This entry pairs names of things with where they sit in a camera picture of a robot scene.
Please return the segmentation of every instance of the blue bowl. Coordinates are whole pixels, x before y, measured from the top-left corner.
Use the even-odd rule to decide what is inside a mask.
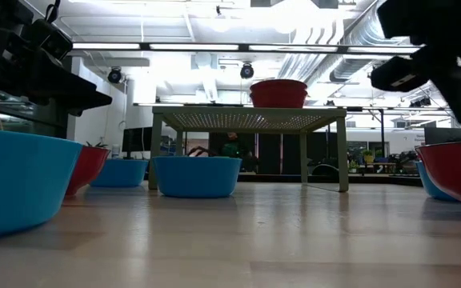
[[[432,197],[433,199],[443,200],[443,201],[452,201],[452,202],[459,202],[455,198],[449,196],[441,189],[439,189],[430,179],[428,173],[426,172],[426,168],[422,162],[417,162],[417,170],[419,170],[419,175],[421,176],[421,181],[423,182],[423,186],[425,191]]]
[[[178,198],[221,198],[234,192],[241,159],[225,157],[155,157],[161,193]]]
[[[90,184],[93,187],[136,187],[145,178],[147,160],[108,159],[99,176]]]
[[[63,139],[0,131],[0,235],[58,213],[81,149]]]

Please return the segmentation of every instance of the bowl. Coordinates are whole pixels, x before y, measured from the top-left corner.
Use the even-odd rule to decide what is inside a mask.
[[[0,235],[58,213],[81,149],[68,140],[0,131]]]
[[[461,142],[416,148],[433,183],[461,201]]]
[[[90,184],[93,187],[136,187],[145,178],[147,160],[108,159],[99,176]]]
[[[84,146],[72,174],[66,196],[76,195],[79,188],[94,181],[104,167],[109,153],[108,149]]]
[[[302,108],[307,85],[295,80],[275,79],[255,83],[250,87],[254,107]]]
[[[152,159],[159,191],[177,198],[222,198],[234,192],[242,160],[164,156]]]
[[[421,182],[423,182],[423,187],[430,197],[443,201],[458,202],[458,200],[444,193],[444,191],[433,184],[422,162],[417,162],[416,165],[419,176],[421,177]]]

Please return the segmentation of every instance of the floor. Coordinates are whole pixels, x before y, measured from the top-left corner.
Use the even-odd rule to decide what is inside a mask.
[[[243,183],[215,200],[88,188],[0,238],[0,287],[461,286],[461,204],[416,187],[323,188]]]

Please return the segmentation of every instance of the table leg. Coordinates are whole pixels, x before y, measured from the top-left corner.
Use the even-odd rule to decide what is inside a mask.
[[[337,118],[337,155],[339,160],[339,192],[347,192],[349,188],[347,165],[346,120]]]
[[[156,172],[154,170],[154,162],[152,159],[159,156],[161,148],[161,130],[163,126],[163,115],[154,114],[152,120],[152,139],[150,143],[150,169],[149,169],[149,190],[157,190],[158,183],[156,182]]]
[[[182,144],[184,132],[181,130],[177,131],[177,138],[175,139],[175,156],[182,156]]]
[[[307,134],[300,134],[300,168],[302,173],[302,184],[309,181],[309,172],[307,171]]]

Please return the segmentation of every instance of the metal table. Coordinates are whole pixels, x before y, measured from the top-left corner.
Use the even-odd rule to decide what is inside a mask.
[[[177,131],[177,143],[184,132],[235,132],[253,134],[299,134],[302,183],[307,184],[307,134],[337,122],[339,192],[348,191],[346,120],[344,109],[278,109],[208,106],[155,106],[150,156],[159,156],[162,123]],[[182,155],[182,145],[176,146]],[[149,189],[158,185],[150,162]]]

